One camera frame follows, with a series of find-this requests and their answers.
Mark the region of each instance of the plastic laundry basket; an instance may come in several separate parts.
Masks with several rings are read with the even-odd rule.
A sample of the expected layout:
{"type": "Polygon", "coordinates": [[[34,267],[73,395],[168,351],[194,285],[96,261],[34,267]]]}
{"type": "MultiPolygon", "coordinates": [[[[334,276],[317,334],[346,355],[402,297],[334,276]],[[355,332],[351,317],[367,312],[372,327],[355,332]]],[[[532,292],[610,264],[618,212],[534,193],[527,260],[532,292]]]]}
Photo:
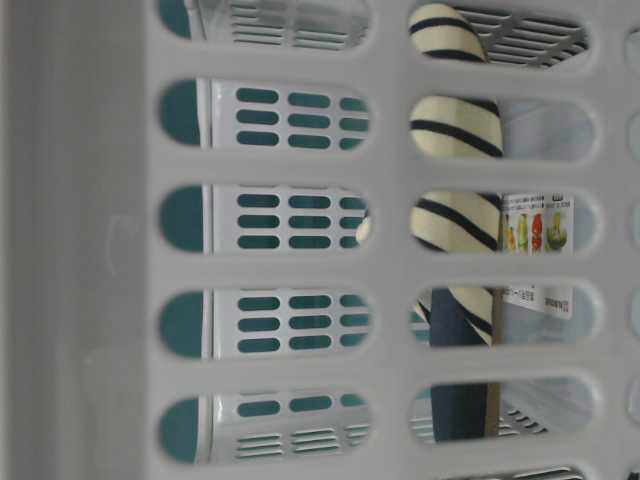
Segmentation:
{"type": "MultiPolygon", "coordinates": [[[[638,373],[626,321],[637,252],[622,214],[637,201],[625,136],[637,105],[616,32],[630,32],[640,15],[627,0],[612,0],[612,9],[597,0],[476,3],[455,5],[481,32],[492,66],[417,55],[406,34],[415,2],[193,0],[184,11],[199,43],[168,31],[152,0],[0,4],[11,120],[2,139],[7,478],[510,479],[541,466],[556,466],[538,472],[547,478],[627,473],[638,456],[622,407],[638,373]],[[541,50],[517,35],[536,28],[562,41],[541,50]],[[162,124],[163,99],[185,78],[196,83],[200,148],[176,142],[162,124]],[[418,155],[406,120],[434,91],[504,95],[507,157],[529,161],[418,155]],[[572,102],[587,122],[538,99],[572,102]],[[558,125],[570,131],[549,135],[558,125]],[[565,155],[575,164],[538,158],[565,155]],[[417,196],[503,185],[584,194],[594,204],[585,229],[594,242],[575,258],[535,263],[420,255],[406,231],[417,196]],[[195,254],[175,248],[159,220],[184,186],[202,194],[195,254]],[[277,204],[252,203],[273,197],[277,204]],[[358,246],[367,209],[373,235],[358,246]],[[256,226],[251,216],[280,221],[256,226]],[[520,317],[507,325],[511,338],[567,344],[416,348],[405,312],[418,290],[512,283],[523,272],[585,287],[576,311],[593,316],[591,334],[526,330],[520,317]],[[194,291],[204,357],[196,360],[171,352],[158,327],[172,299],[194,291]],[[294,299],[309,297],[308,308],[296,307],[307,300],[294,299]],[[267,309],[277,328],[241,325],[267,316],[242,308],[255,298],[278,300],[267,309]],[[299,334],[291,320],[301,310],[333,322],[299,334]],[[347,316],[359,317],[340,321],[347,316]],[[265,339],[271,347],[246,347],[265,339]],[[305,342],[316,348],[295,347],[305,342]],[[433,445],[425,384],[556,374],[584,387],[524,381],[505,389],[500,434],[529,437],[519,445],[433,445]],[[162,449],[163,418],[185,398],[197,406],[198,465],[162,449]],[[575,428],[558,433],[565,424],[575,428]]],[[[427,325],[412,328],[428,337],[427,325]]]]}

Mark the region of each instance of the cream and black striped cloth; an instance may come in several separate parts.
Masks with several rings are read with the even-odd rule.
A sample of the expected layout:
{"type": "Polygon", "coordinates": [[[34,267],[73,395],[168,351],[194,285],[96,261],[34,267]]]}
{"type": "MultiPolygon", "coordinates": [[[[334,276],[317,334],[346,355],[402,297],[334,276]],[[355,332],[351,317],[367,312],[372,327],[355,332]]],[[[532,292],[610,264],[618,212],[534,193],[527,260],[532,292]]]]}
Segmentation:
{"type": "MultiPolygon", "coordinates": [[[[447,60],[486,62],[471,25],[441,4],[417,9],[411,39],[424,55],[447,60]]],[[[502,157],[502,125],[495,102],[441,95],[422,99],[411,116],[418,148],[434,157],[502,157]]],[[[501,199],[495,193],[429,192],[411,212],[411,231],[429,250],[487,253],[498,250],[501,199]]],[[[482,341],[492,343],[493,291],[482,287],[449,288],[465,318],[482,341]]],[[[430,295],[416,306],[425,321],[430,295]]]]}

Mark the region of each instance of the dark blue fabric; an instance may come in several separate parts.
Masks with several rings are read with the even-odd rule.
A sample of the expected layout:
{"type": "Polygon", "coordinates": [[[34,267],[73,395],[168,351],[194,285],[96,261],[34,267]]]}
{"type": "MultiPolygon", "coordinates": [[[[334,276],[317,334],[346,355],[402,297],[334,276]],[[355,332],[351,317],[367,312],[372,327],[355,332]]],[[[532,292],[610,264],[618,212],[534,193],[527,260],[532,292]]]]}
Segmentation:
{"type": "MultiPolygon", "coordinates": [[[[431,346],[484,345],[465,320],[464,312],[449,289],[433,291],[431,346]]],[[[433,432],[436,442],[473,440],[485,436],[487,384],[435,386],[431,392],[433,432]]]]}

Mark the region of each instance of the fruit illustration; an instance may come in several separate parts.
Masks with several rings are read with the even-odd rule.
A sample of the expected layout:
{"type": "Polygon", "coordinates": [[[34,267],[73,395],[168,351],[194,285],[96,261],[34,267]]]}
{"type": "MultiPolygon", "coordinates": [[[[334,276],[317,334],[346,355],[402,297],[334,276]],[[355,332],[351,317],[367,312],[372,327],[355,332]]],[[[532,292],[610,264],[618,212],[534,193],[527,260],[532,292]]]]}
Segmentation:
{"type": "Polygon", "coordinates": [[[518,249],[522,253],[529,251],[529,217],[526,213],[520,214],[518,219],[518,249]]]}
{"type": "Polygon", "coordinates": [[[533,217],[533,223],[531,224],[531,247],[533,253],[539,253],[542,250],[542,214],[537,213],[533,217]]]}
{"type": "Polygon", "coordinates": [[[553,252],[558,252],[567,244],[567,229],[562,228],[562,213],[553,215],[553,225],[547,228],[547,246],[553,252]]]}
{"type": "Polygon", "coordinates": [[[513,227],[509,227],[507,234],[509,251],[515,253],[516,251],[516,235],[513,233],[513,227]]]}

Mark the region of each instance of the product label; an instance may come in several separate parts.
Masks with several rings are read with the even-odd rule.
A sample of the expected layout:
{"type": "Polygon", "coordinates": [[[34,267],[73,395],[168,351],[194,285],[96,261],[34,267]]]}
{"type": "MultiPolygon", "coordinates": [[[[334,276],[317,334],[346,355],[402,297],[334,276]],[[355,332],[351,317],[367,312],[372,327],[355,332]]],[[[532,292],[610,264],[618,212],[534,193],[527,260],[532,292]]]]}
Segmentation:
{"type": "MultiPolygon", "coordinates": [[[[503,197],[502,250],[518,255],[573,252],[574,198],[564,194],[524,193],[503,197]]],[[[570,319],[572,287],[518,285],[505,288],[504,301],[570,319]]]]}

